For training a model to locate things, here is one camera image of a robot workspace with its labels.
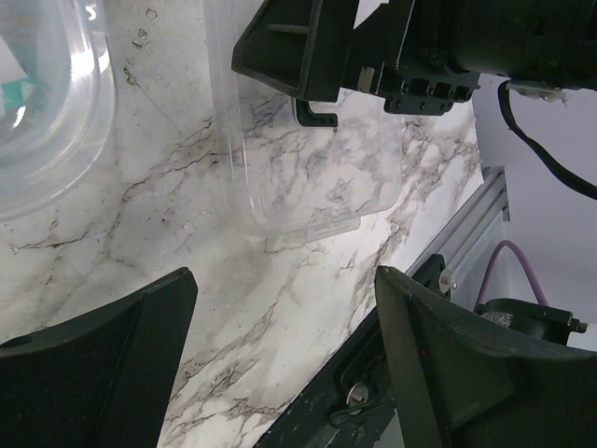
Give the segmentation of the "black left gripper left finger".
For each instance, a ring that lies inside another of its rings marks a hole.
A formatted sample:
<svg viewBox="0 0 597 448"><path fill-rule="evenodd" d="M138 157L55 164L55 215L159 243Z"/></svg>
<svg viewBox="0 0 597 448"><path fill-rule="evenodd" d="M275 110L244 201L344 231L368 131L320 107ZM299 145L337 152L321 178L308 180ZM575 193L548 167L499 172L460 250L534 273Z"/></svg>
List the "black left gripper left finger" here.
<svg viewBox="0 0 597 448"><path fill-rule="evenodd" d="M181 268L2 343L2 446L157 446L197 295Z"/></svg>

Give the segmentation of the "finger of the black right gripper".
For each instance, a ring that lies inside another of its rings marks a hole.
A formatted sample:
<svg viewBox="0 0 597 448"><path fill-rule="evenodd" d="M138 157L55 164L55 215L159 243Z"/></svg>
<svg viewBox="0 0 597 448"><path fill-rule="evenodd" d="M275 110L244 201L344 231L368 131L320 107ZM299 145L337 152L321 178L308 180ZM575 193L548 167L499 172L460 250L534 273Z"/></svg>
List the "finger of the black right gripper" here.
<svg viewBox="0 0 597 448"><path fill-rule="evenodd" d="M234 46L232 70L293 98L336 102L358 5L348 0L263 2Z"/></svg>

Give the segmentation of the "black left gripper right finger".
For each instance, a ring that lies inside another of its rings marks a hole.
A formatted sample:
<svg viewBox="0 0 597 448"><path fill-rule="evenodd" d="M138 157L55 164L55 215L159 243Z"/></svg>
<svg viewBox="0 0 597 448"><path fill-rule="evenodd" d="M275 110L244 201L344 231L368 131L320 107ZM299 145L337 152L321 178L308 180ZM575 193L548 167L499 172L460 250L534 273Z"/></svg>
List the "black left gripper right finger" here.
<svg viewBox="0 0 597 448"><path fill-rule="evenodd" d="M507 329L381 267L375 297L408 447L592 447L596 355Z"/></svg>

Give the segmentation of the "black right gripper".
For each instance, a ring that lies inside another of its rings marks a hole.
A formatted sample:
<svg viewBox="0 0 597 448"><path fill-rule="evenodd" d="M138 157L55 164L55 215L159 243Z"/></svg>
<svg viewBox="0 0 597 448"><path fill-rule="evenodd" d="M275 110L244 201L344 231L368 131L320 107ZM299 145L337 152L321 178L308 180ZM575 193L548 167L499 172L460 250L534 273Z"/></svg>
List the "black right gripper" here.
<svg viewBox="0 0 597 448"><path fill-rule="evenodd" d="M482 75L595 90L595 2L385 1L354 29L341 86L390 114L442 115Z"/></svg>

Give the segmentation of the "clear box lid black handle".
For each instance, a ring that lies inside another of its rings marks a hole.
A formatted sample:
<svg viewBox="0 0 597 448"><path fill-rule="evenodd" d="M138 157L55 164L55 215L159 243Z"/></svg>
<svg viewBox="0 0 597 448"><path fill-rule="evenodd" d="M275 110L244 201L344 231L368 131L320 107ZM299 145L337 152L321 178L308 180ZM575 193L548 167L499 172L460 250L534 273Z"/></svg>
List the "clear box lid black handle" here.
<svg viewBox="0 0 597 448"><path fill-rule="evenodd" d="M292 98L231 68L256 1L203 5L225 217L239 231L318 240L392 207L402 188L401 117L379 98L342 91L319 113L335 127L299 124Z"/></svg>

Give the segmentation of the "clear plastic tray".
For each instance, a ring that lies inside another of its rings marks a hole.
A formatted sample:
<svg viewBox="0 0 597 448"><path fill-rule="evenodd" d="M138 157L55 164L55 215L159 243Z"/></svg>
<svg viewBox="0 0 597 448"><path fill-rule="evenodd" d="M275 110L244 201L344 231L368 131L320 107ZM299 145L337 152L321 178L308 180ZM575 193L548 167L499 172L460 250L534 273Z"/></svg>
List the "clear plastic tray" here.
<svg viewBox="0 0 597 448"><path fill-rule="evenodd" d="M9 221L52 203L89 171L117 94L103 2L4 1L2 33L37 39L49 91L49 124L1 139L1 218Z"/></svg>

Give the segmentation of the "teal white dressing packet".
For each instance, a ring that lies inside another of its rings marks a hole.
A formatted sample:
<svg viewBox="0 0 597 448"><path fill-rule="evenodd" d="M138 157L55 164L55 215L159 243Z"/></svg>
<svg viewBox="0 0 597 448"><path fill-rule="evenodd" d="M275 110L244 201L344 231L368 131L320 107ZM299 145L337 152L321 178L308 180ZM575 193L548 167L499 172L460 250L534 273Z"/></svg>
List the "teal white dressing packet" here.
<svg viewBox="0 0 597 448"><path fill-rule="evenodd" d="M34 38L1 34L1 139L40 133L49 124L49 91Z"/></svg>

